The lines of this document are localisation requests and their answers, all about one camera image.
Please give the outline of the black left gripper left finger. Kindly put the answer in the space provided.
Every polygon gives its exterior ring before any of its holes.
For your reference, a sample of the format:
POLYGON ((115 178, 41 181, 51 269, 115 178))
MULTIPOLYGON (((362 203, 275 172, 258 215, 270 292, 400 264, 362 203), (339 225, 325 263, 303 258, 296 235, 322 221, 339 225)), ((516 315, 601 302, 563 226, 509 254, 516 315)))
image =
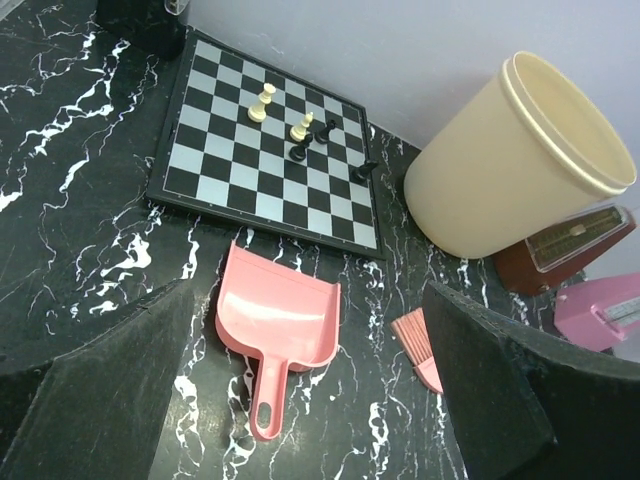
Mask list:
POLYGON ((174 280, 51 340, 1 351, 4 479, 145 479, 195 300, 174 280))

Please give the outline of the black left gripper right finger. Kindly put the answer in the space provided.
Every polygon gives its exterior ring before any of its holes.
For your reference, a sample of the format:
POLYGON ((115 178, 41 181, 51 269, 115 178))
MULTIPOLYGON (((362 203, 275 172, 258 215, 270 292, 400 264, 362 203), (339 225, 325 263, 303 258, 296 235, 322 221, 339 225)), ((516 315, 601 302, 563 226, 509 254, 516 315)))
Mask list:
POLYGON ((485 308, 439 282, 423 314, 472 479, 636 479, 639 366, 485 308))

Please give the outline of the pink hand brush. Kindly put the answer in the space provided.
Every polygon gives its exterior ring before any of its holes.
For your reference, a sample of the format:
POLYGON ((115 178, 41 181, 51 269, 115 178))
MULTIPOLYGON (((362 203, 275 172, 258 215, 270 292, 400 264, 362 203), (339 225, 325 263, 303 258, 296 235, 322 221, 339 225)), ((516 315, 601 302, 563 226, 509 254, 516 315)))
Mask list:
POLYGON ((397 318, 391 328, 421 382, 436 394, 443 393, 423 310, 417 308, 397 318))

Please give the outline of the pink plastic dustpan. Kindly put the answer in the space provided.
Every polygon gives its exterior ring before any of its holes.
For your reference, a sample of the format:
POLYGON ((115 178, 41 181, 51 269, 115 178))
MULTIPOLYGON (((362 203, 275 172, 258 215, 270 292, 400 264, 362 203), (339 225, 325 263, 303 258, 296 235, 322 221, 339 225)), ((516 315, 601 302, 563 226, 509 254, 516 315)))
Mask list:
POLYGON ((230 245, 215 328, 230 350, 259 362, 250 428, 260 441, 281 432, 288 373, 329 364, 339 344, 341 285, 230 245))

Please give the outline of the pink metronome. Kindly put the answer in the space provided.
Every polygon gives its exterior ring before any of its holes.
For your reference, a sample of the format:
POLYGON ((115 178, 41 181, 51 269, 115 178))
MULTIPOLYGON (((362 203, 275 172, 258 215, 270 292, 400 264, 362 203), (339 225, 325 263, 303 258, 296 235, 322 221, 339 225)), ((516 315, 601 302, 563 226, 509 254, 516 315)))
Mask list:
POLYGON ((601 352, 639 329, 639 273, 585 281, 562 288, 554 326, 567 340, 601 352))

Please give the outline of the brown metronome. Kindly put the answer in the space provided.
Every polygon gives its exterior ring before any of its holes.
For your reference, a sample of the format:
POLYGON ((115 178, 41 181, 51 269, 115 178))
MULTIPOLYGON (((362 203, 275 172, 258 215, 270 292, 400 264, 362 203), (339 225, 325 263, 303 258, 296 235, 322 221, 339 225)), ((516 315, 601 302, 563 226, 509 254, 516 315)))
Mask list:
POLYGON ((536 296, 582 270, 637 227, 630 210, 602 206, 574 215, 492 255, 505 289, 536 296))

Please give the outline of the beige plastic bucket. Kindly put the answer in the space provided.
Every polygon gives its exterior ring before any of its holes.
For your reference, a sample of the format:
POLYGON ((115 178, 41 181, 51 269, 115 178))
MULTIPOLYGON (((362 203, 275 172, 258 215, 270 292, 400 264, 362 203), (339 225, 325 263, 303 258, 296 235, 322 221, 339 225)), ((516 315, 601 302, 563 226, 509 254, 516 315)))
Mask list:
POLYGON ((591 100, 552 64, 519 51, 413 160, 404 196, 432 243, 477 259, 623 194, 636 178, 591 100))

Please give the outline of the black white chessboard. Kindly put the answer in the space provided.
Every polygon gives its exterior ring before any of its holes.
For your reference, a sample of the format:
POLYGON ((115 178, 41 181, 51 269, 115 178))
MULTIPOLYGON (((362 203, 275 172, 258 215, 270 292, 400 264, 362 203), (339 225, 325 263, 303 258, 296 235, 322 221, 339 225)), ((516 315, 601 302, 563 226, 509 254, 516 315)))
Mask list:
POLYGON ((364 107, 192 29, 186 35, 151 169, 150 199, 200 214, 380 258, 382 236, 372 180, 349 167, 371 160, 364 107), (262 123, 248 118, 265 83, 277 91, 262 123), (326 145, 306 159, 290 128, 314 114, 308 133, 334 119, 326 145))

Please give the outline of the black chess piece front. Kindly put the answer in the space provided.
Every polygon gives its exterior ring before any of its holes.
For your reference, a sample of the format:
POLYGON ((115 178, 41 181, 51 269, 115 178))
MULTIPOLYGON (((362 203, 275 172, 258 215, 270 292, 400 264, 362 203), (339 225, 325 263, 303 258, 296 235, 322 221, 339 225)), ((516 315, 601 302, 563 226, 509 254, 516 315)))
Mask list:
POLYGON ((292 146, 289 150, 289 157, 293 161, 302 162, 306 159, 307 150, 313 142, 313 134, 307 133, 303 140, 292 146))

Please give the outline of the black chess piece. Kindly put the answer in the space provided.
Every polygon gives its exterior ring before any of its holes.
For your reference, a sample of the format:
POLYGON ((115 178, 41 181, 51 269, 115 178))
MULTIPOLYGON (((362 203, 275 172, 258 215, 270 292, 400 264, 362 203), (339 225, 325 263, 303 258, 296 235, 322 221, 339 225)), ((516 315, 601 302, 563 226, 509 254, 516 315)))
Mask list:
POLYGON ((313 142, 313 134, 307 133, 303 140, 292 146, 289 150, 289 157, 293 161, 302 162, 306 159, 307 150, 313 142))
POLYGON ((330 141, 330 134, 336 128, 336 121, 334 119, 329 119, 323 128, 314 133, 315 141, 322 145, 328 144, 330 141))

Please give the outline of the black chess piece back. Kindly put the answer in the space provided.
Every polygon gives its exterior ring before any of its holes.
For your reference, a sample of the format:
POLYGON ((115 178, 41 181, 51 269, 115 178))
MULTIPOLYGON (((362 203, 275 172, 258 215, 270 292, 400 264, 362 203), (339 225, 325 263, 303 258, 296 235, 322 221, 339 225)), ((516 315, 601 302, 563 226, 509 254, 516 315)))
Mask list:
POLYGON ((334 119, 329 119, 323 128, 314 133, 315 141, 322 145, 328 144, 330 141, 330 134, 336 128, 336 121, 334 119))

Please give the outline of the white chess piece left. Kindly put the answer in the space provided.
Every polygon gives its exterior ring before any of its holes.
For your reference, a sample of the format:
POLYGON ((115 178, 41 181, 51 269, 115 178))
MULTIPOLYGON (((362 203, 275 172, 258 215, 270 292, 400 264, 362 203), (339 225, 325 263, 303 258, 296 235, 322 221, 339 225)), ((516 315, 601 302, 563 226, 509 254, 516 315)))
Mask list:
POLYGON ((266 106, 272 102, 272 97, 276 91, 276 87, 271 83, 263 85, 263 90, 258 95, 257 102, 248 108, 247 115, 251 121, 262 123, 266 119, 266 106))

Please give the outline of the white chess piece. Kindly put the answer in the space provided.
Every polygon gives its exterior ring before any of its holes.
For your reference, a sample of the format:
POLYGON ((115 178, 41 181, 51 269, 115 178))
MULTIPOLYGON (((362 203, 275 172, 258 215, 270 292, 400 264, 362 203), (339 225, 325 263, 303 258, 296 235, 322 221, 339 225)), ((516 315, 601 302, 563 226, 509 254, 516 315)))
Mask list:
POLYGON ((307 112, 302 119, 289 130, 289 136, 294 142, 302 142, 307 133, 311 123, 314 120, 314 114, 307 112))
POLYGON ((272 102, 272 97, 276 91, 276 87, 271 83, 263 85, 263 90, 258 95, 257 102, 248 108, 247 115, 251 121, 262 123, 266 119, 266 106, 272 102))

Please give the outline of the white chess piece right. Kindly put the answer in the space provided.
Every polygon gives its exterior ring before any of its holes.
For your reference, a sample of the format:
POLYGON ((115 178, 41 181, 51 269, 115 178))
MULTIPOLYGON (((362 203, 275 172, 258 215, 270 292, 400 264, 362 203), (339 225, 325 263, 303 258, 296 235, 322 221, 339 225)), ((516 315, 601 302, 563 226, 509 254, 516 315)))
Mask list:
POLYGON ((314 114, 307 112, 302 119, 289 130, 289 136, 294 142, 302 142, 307 133, 311 123, 314 120, 314 114))

